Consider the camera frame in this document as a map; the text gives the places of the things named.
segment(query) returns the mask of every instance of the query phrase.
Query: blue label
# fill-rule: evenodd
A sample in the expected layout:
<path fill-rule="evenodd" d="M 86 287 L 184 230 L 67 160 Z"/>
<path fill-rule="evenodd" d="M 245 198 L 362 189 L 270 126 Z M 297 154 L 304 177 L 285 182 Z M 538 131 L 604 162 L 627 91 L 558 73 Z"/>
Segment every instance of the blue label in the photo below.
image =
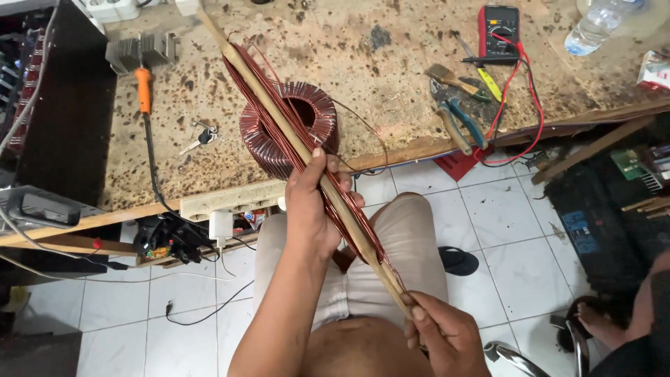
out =
<path fill-rule="evenodd" d="M 572 239 L 577 254 L 584 255 L 600 251 L 598 242 L 589 230 L 584 212 L 566 213 L 562 217 L 565 223 L 565 230 L 570 234 L 570 239 Z"/>

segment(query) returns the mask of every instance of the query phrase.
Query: workbench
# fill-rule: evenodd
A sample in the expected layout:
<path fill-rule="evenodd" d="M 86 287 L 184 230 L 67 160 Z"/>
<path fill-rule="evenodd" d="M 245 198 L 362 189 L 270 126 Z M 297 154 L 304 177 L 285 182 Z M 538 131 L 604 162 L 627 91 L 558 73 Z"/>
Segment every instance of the workbench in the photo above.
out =
<path fill-rule="evenodd" d="M 449 31 L 460 31 L 476 50 L 477 13 L 486 3 L 275 0 L 254 5 L 248 0 L 216 0 L 206 1 L 204 8 L 226 33 L 238 32 L 232 34 L 232 41 L 252 40 L 279 80 L 316 85 L 366 119 L 383 138 L 393 165 L 456 149 L 435 115 L 423 71 L 440 63 L 457 76 L 477 77 L 472 65 L 454 61 L 466 55 Z M 524 0 L 516 6 L 546 116 L 544 136 L 670 109 L 667 94 L 636 86 L 643 55 L 670 48 L 667 23 L 653 38 L 608 40 L 587 57 L 576 58 L 563 47 L 567 33 L 581 18 L 575 0 Z M 167 203 L 179 209 L 181 200 L 195 199 L 240 211 L 249 208 L 245 203 L 271 204 L 264 199 L 276 199 L 282 183 L 259 168 L 242 142 L 238 119 L 246 101 L 202 23 L 195 16 L 181 16 L 174 5 L 159 5 L 143 9 L 137 19 L 105 27 L 110 40 L 140 31 L 175 34 L 178 62 L 156 68 L 152 81 L 157 177 Z M 262 62 L 258 51 L 250 51 Z M 502 88 L 512 69 L 489 66 L 488 71 Z M 537 115 L 523 69 L 511 82 L 507 103 L 507 121 L 499 140 L 508 144 L 532 140 Z M 107 213 L 85 217 L 72 229 L 41 228 L 28 235 L 61 235 L 51 238 L 55 247 L 59 242 L 68 244 L 63 233 L 164 212 L 151 190 L 133 75 L 119 77 L 114 106 L 105 189 L 98 202 Z M 386 156 L 374 133 L 343 108 L 337 107 L 337 112 L 339 152 L 348 164 L 354 169 L 384 166 Z M 218 140 L 180 156 L 202 131 L 191 126 L 192 119 L 218 126 Z M 26 243 L 18 235 L 6 235 L 0 237 L 0 245 L 25 247 Z"/>

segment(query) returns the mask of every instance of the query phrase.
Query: red multimeter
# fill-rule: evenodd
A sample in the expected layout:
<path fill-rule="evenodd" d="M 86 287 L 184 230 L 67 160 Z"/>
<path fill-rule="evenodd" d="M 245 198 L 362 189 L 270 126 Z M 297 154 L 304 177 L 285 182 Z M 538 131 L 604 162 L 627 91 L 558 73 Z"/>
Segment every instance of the red multimeter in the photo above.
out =
<path fill-rule="evenodd" d="M 491 33 L 504 37 L 514 43 L 519 42 L 519 9 L 505 5 L 485 5 L 479 11 L 479 57 L 516 58 L 519 51 Z"/>

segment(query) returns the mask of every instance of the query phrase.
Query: belly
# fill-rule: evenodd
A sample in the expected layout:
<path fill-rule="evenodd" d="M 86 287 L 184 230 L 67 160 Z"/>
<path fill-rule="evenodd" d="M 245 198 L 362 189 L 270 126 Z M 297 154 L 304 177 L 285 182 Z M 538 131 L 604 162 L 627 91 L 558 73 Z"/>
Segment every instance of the belly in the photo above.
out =
<path fill-rule="evenodd" d="M 301 368 L 304 377 L 433 376 L 418 349 L 407 348 L 402 330 L 380 318 L 331 322 L 310 335 Z"/>

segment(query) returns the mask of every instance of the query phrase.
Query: white shorts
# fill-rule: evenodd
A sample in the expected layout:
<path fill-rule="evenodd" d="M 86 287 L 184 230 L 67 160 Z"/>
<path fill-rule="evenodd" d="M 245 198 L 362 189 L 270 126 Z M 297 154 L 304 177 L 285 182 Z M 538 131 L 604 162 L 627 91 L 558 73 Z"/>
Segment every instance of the white shorts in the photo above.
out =
<path fill-rule="evenodd" d="M 286 215 L 272 215 L 261 227 L 256 258 L 254 312 L 270 284 L 286 244 Z M 448 301 L 430 204 L 420 195 L 403 195 L 389 203 L 375 223 L 375 231 L 407 290 L 419 290 Z M 404 314 L 373 269 L 356 258 L 343 274 L 330 261 L 316 307 L 312 331 L 349 316 L 384 318 L 401 329 Z"/>

